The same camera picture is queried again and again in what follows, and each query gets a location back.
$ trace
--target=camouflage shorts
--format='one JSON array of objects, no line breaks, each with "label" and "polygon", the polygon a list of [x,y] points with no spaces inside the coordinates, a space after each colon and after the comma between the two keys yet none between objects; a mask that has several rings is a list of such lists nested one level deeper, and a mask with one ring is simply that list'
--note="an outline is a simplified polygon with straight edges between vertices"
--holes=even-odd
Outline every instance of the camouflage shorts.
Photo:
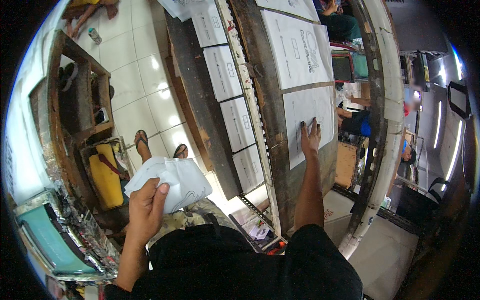
[{"label": "camouflage shorts", "polygon": [[183,211],[179,210],[173,214],[163,215],[162,227],[160,231],[149,240],[147,247],[150,248],[161,237],[174,230],[190,226],[213,224],[211,218],[207,216],[208,214],[213,214],[219,225],[238,230],[235,224],[232,223],[215,203],[207,198],[203,198],[184,207]]}]

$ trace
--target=water bottle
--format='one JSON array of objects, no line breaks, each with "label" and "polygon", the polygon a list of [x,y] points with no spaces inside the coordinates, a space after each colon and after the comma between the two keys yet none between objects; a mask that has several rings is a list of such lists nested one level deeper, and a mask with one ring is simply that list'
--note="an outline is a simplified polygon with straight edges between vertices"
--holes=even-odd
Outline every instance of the water bottle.
[{"label": "water bottle", "polygon": [[102,42],[102,38],[98,35],[98,32],[95,30],[95,28],[90,28],[88,30],[88,35],[92,38],[95,44],[100,45]]}]

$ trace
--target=flip-flop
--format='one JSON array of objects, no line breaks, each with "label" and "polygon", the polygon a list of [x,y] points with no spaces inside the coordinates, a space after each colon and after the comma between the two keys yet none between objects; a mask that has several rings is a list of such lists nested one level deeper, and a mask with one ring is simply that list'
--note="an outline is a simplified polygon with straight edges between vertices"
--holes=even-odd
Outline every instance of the flip-flop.
[{"label": "flip-flop", "polygon": [[147,136],[147,133],[143,130],[143,129],[140,129],[139,131],[137,131],[137,133],[143,133],[145,135],[145,139],[140,136],[137,140],[137,142],[135,143],[135,148],[137,148],[137,151],[138,151],[138,144],[140,143],[140,141],[143,141],[143,143],[145,143],[145,145],[147,146],[148,148],[148,136]]},{"label": "flip-flop", "polygon": [[[185,149],[183,149],[182,152],[178,152],[178,151],[180,150],[180,148],[182,148],[182,146],[185,146]],[[173,158],[179,157],[182,153],[183,153],[183,156],[185,156],[185,153],[184,153],[184,152],[185,152],[185,150],[187,150],[187,149],[188,149],[187,145],[185,145],[185,144],[180,144],[180,145],[177,147],[177,149],[175,149],[175,152],[173,153]]]}]

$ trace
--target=black shirt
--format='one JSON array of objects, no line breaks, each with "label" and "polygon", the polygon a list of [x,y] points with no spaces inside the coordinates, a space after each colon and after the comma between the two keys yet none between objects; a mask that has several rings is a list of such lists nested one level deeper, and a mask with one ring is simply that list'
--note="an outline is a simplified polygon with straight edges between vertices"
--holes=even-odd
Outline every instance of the black shirt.
[{"label": "black shirt", "polygon": [[236,230],[200,225],[175,230],[149,253],[153,270],[129,294],[106,299],[361,299],[362,282],[318,225],[297,230],[285,255],[255,253]]}]

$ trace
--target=yellow container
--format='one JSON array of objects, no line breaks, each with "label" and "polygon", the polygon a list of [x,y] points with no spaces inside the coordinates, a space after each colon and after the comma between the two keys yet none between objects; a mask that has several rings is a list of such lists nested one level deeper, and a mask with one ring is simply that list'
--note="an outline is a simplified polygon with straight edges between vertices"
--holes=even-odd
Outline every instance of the yellow container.
[{"label": "yellow container", "polygon": [[[113,157],[113,151],[110,144],[100,144],[95,146],[98,154],[103,154],[107,160],[117,167],[117,162]],[[123,204],[123,195],[120,186],[120,177],[113,172],[106,164],[98,158],[98,154],[88,158],[90,161],[90,170],[93,181],[100,193],[100,206],[103,210],[108,210],[115,206]]]}]

